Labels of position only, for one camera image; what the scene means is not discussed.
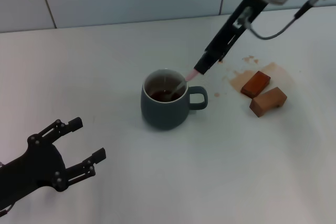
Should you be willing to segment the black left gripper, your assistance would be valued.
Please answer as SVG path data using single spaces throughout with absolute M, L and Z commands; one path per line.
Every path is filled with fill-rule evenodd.
M 104 148 L 94 152 L 81 163 L 65 168 L 61 154 L 53 142 L 83 127 L 80 117 L 67 124 L 57 119 L 40 133 L 28 138 L 28 148 L 19 158 L 1 167 L 1 208 L 5 209 L 35 190 L 49 186 L 65 191 L 93 177 L 94 164 L 106 159 Z

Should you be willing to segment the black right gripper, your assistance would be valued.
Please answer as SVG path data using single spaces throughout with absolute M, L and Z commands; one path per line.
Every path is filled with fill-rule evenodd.
M 215 62 L 222 62 L 234 43 L 245 32 L 244 19 L 253 22 L 267 5 L 264 0 L 242 0 L 207 46 L 194 69 L 204 75 Z

